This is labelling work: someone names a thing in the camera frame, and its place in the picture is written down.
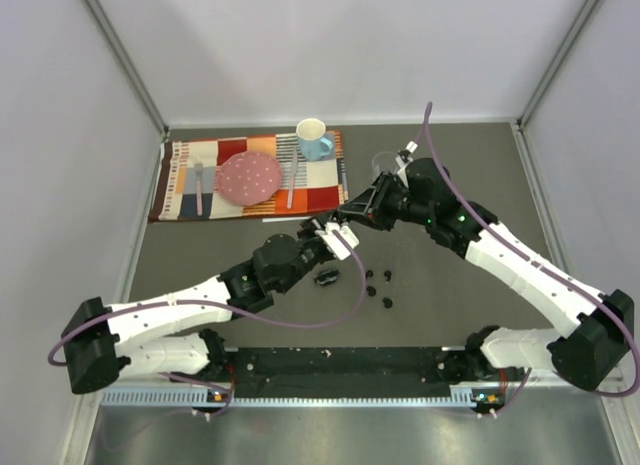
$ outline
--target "metal floor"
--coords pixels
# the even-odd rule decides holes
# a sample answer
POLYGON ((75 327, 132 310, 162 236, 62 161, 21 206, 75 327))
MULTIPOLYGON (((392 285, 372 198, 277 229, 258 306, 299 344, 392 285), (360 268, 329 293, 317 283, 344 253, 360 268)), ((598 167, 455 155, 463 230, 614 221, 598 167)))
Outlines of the metal floor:
MULTIPOLYGON (((207 423, 181 414, 117 452, 98 437, 86 465, 615 465, 598 398, 530 389, 498 420, 433 409, 232 409, 207 423)), ((158 409, 102 409, 117 446, 157 420, 158 409)))
MULTIPOLYGON (((173 139, 242 136, 267 129, 173 132, 173 139)), ((340 127, 351 196, 372 180, 370 162, 397 150, 416 126, 340 127)), ((507 124, 436 125, 436 146, 467 198, 483 204, 533 249, 547 255, 535 206, 507 124)), ((418 153, 427 155, 426 147, 418 153)), ((357 251, 375 272, 378 295, 359 316, 327 330, 298 331, 248 319, 215 328, 228 346, 437 346, 463 344, 487 324, 546 327, 546 320, 485 272, 437 247, 415 225, 391 233, 354 227, 357 251), (393 278, 385 284, 383 271, 393 278), (382 306, 389 296, 395 305, 382 306)), ((294 233, 295 222, 260 220, 156 223, 147 227, 132 300, 185 288, 251 256, 271 234, 294 233)), ((327 289, 306 277, 263 312, 315 322, 338 317, 356 300, 351 261, 336 266, 340 281, 327 289)), ((181 414, 165 418, 122 451, 107 452, 98 435, 120 443, 163 409, 102 409, 89 465, 215 464, 580 464, 619 463, 600 400, 570 390, 527 389, 499 420, 477 421, 459 411, 429 409, 232 409, 207 424, 181 414)))

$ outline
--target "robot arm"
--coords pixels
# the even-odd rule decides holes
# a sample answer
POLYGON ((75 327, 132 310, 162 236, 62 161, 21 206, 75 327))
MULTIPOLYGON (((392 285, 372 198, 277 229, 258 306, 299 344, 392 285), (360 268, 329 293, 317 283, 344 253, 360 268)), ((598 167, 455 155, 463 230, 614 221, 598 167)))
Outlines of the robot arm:
POLYGON ((273 305, 272 292, 286 293, 316 265, 338 258, 358 238, 348 224, 321 217, 302 223, 298 238, 277 234, 253 252, 251 259, 202 283, 177 292, 131 303, 103 306, 100 298, 82 303, 62 337, 89 320, 116 312, 117 316, 89 328, 64 345, 71 390, 82 394, 100 390, 118 378, 162 372, 195 374, 215 371, 225 361, 222 340, 204 330, 186 337, 167 337, 241 315, 225 308, 190 304, 205 300, 256 314, 273 305), (168 304, 159 308, 153 305, 168 304), (137 307, 144 306, 141 313, 137 307))
POLYGON ((399 154, 400 170, 381 174, 362 195, 341 207, 338 216, 379 230, 391 230, 396 220, 425 226, 438 245, 494 275, 554 327, 523 331, 486 327, 469 338, 465 363, 445 367, 454 370, 450 378, 455 378, 460 367, 473 368, 478 377, 500 368, 540 368, 557 372, 579 388, 595 390, 629 351, 629 345, 588 298, 607 307, 633 333, 632 299, 620 290, 605 295, 567 275, 518 240, 494 214, 471 202, 489 225, 490 230, 485 230, 449 190, 432 159, 411 159, 415 148, 411 142, 399 154), (511 248, 492 232, 506 239, 511 248), (579 287, 586 296, 554 276, 579 287))
POLYGON ((150 300, 110 307, 104 307, 100 299, 83 303, 63 337, 110 311, 133 310, 157 302, 179 306, 145 310, 139 315, 132 311, 92 327, 67 343, 64 351, 72 391, 92 392, 121 377, 161 372, 195 374, 206 368, 214 371, 221 368, 225 352, 215 332, 166 336, 195 326, 229 321, 238 315, 223 308, 185 302, 209 300, 258 313, 273 305, 271 292, 286 293, 316 265, 348 257, 348 249, 334 233, 354 248, 358 239, 349 222, 388 231, 397 220, 424 226, 438 245, 497 277, 535 306, 554 327, 525 331, 486 327, 470 337, 463 363, 459 354, 452 356, 455 363, 445 367, 447 373, 453 373, 449 378, 455 379, 455 370, 460 367, 472 368, 480 378, 498 368, 535 367, 554 370, 579 388, 595 389, 629 346, 613 323, 589 300, 541 270, 552 271, 580 285, 614 311, 631 331, 633 301, 619 290, 606 296, 580 284, 528 249, 494 214, 471 203, 494 231, 530 257, 523 260, 469 215, 442 180, 432 159, 412 160, 411 153, 416 147, 411 142, 399 153, 397 173, 383 172, 354 200, 302 222, 297 239, 274 235, 254 251, 250 260, 201 284, 150 300))

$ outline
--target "placemat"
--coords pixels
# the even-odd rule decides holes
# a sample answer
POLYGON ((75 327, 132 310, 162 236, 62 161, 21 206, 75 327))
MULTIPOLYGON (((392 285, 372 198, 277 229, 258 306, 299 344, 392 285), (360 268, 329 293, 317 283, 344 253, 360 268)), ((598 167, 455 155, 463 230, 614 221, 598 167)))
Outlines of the placemat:
POLYGON ((150 221, 212 220, 237 217, 281 217, 332 210, 349 199, 340 131, 327 131, 334 151, 309 162, 300 153, 295 133, 166 142, 150 221), (234 205, 218 193, 216 172, 230 157, 245 151, 276 157, 282 167, 280 190, 251 207, 234 205), (291 159, 298 154, 293 206, 287 208, 291 159), (197 211, 195 164, 202 163, 202 215, 197 211))

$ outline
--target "mug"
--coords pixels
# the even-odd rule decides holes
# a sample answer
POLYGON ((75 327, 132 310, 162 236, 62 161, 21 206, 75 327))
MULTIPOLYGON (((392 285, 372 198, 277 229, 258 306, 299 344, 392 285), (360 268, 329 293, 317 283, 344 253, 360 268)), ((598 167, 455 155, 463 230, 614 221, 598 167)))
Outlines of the mug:
POLYGON ((310 162, 320 160, 333 152, 333 142, 324 136, 327 127, 317 118, 307 118, 298 123, 296 135, 300 152, 310 162))

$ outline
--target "pink plate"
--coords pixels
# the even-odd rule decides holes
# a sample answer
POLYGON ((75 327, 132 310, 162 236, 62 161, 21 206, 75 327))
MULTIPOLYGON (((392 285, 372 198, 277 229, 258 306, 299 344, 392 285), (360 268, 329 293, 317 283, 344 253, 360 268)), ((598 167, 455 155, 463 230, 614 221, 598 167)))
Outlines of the pink plate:
POLYGON ((217 175, 220 195, 243 207, 269 200, 282 183, 278 160, 260 152, 233 155, 220 166, 217 175))

